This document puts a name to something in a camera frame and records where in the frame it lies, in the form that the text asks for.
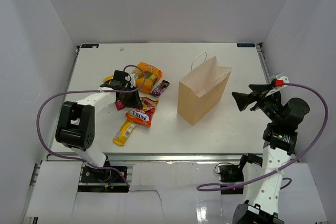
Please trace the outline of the colourful fruit gummy bag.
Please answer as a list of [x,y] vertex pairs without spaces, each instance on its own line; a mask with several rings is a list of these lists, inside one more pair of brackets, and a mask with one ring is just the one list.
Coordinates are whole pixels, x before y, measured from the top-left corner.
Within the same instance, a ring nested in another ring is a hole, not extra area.
[[151,127],[152,119],[159,100],[152,100],[148,97],[140,97],[140,100],[142,102],[143,108],[132,108],[125,115],[128,120],[134,123]]

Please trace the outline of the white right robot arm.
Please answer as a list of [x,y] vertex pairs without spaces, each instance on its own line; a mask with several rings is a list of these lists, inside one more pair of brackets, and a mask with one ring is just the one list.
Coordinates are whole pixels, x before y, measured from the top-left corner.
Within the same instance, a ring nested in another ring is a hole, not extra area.
[[283,179],[280,167],[289,163],[297,142],[297,128],[310,107],[301,98],[292,98],[285,105],[273,84],[251,84],[249,94],[233,92],[238,109],[262,110],[271,120],[263,133],[261,175],[271,176],[255,182],[256,189],[248,193],[245,202],[234,212],[233,223],[282,223],[279,214],[279,193]]

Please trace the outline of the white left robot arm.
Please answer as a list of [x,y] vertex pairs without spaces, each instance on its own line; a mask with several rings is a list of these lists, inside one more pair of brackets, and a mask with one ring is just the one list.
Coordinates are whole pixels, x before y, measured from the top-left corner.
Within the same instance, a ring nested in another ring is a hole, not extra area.
[[66,101],[56,129],[56,141],[73,150],[85,163],[91,164],[93,176],[101,182],[110,178],[111,168],[106,165],[107,156],[94,142],[96,115],[115,102],[127,108],[141,108],[136,86],[138,73],[116,70],[113,78],[104,82],[98,90],[76,102]]

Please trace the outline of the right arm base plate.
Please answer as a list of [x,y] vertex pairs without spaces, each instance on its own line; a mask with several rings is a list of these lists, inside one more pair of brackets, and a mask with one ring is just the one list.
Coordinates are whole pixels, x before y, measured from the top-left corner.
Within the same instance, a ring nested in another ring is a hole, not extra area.
[[[243,169],[240,165],[228,162],[218,163],[214,168],[215,174],[219,176],[219,181],[227,186],[237,185],[244,182]],[[221,191],[222,195],[243,194],[244,187],[235,187]]]

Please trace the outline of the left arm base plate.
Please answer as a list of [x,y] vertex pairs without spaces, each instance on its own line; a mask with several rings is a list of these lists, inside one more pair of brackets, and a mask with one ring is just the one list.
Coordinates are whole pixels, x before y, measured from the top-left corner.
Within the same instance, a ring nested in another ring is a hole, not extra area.
[[95,169],[92,167],[83,166],[79,183],[81,185],[88,186],[105,184],[121,184],[122,186],[126,185],[120,175],[127,179],[128,168],[126,166],[115,166],[114,168],[117,169],[119,172],[110,169]]

